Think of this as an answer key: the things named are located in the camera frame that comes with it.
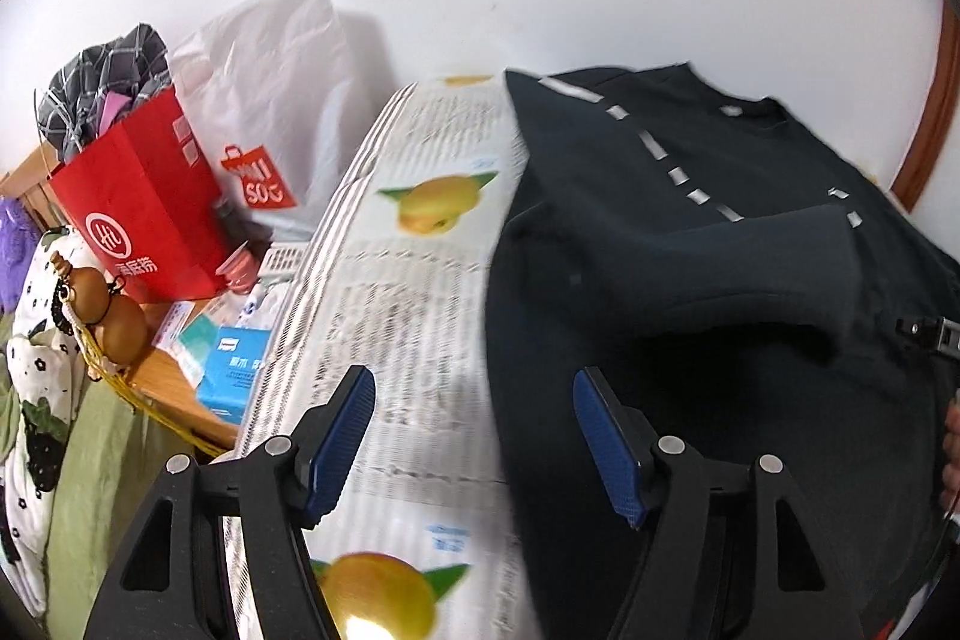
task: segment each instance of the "white plastic bag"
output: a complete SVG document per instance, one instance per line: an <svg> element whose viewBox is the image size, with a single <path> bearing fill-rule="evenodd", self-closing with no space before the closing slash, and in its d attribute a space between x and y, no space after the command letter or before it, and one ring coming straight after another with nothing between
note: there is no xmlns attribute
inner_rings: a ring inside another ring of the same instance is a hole
<svg viewBox="0 0 960 640"><path fill-rule="evenodd" d="M308 239L373 124L330 0L251 0L167 56L225 194L277 239Z"/></svg>

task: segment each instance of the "shopping bag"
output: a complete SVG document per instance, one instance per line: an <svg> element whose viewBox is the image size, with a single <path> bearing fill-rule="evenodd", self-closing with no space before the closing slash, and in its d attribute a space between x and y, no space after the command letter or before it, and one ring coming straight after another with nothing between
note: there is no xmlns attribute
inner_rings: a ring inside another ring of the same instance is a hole
<svg viewBox="0 0 960 640"><path fill-rule="evenodd" d="M277 239L309 239L373 124L330 0L252 0L167 54L221 189Z"/></svg>
<svg viewBox="0 0 960 640"><path fill-rule="evenodd" d="M54 172L50 186L104 266L136 301L224 290L222 199L173 89L156 95Z"/></svg>

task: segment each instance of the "black t-shirt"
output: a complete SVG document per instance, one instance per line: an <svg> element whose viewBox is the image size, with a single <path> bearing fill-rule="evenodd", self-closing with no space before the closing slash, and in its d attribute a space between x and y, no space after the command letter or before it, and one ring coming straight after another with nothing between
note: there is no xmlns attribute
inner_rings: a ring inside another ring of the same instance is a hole
<svg viewBox="0 0 960 640"><path fill-rule="evenodd" d="M688 66L559 78L587 92L508 73L530 162L486 315L546 637L604 637L640 544L573 414L586 365L708 458L780 456L879 629L942 528L956 382L896 319L958 319L957 264L779 102L729 97Z"/></svg>

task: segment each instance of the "blue gripper pad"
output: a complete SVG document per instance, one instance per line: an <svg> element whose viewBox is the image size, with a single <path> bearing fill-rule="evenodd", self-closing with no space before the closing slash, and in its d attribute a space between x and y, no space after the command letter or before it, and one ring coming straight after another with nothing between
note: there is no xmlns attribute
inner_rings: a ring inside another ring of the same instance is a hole
<svg viewBox="0 0 960 640"><path fill-rule="evenodd" d="M573 378L573 410L613 509L626 518L632 528L640 528L647 514L640 501L640 466L584 370Z"/></svg>
<svg viewBox="0 0 960 640"><path fill-rule="evenodd" d="M344 386L350 381L352 384L349 387ZM304 514L314 519L315 523L340 501L347 475L373 417L374 405L376 383L373 373L364 366L350 367L347 377L344 377L328 402L328 407L333 408L333 420L317 456L310 462L310 495Z"/></svg>

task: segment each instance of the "wooden table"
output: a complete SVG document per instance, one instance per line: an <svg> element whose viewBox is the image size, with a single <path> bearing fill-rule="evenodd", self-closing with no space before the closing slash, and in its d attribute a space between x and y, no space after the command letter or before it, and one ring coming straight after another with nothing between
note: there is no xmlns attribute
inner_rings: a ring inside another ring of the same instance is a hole
<svg viewBox="0 0 960 640"><path fill-rule="evenodd" d="M193 309L194 316L205 304L206 302L197 302ZM169 304L144 305L143 311L147 316L151 336L160 327L160 322L169 309ZM151 346L143 359L131 369L128 382L134 390L152 400L157 408L177 423L193 429L197 434L227 450L236 442L237 427L222 421L197 401L193 386L190 386L179 365L162 350Z"/></svg>

